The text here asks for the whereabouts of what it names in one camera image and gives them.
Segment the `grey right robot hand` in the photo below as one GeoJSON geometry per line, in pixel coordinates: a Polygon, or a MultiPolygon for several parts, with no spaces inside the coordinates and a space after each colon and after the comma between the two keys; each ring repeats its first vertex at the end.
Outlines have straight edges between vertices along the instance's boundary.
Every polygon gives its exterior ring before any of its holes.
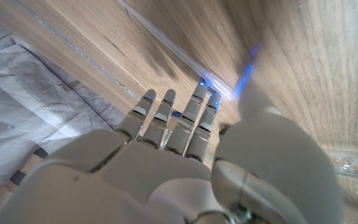
{"type": "Polygon", "coordinates": [[[114,131],[74,138],[25,176],[0,223],[342,223],[344,201],[327,154],[252,81],[239,88],[241,120],[206,146],[220,95],[194,90],[166,144],[168,90],[144,134],[148,90],[114,131]]]}

